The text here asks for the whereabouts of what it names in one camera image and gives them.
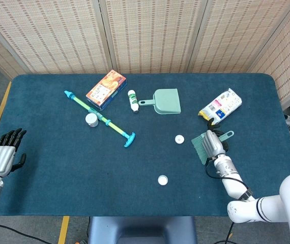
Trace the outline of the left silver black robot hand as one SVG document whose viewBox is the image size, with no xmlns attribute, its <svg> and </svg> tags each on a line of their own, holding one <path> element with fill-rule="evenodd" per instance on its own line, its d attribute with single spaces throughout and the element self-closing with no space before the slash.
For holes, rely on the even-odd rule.
<svg viewBox="0 0 290 244">
<path fill-rule="evenodd" d="M 0 177 L 5 177 L 11 172 L 21 168 L 26 161 L 26 154 L 23 153 L 17 164 L 13 164 L 15 155 L 18 151 L 26 130 L 18 128 L 11 130 L 0 137 Z"/>
</svg>

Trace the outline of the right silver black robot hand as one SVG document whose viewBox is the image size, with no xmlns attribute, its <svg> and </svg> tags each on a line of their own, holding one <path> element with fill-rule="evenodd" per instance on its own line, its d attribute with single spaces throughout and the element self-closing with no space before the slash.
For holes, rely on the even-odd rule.
<svg viewBox="0 0 290 244">
<path fill-rule="evenodd" d="M 226 141 L 221 141 L 220 136 L 225 133 L 218 128 L 219 125 L 214 125 L 214 118 L 211 118 L 207 122 L 207 131 L 204 135 L 202 145 L 207 153 L 208 158 L 217 156 L 219 154 L 226 154 L 229 150 L 228 143 Z"/>
</svg>

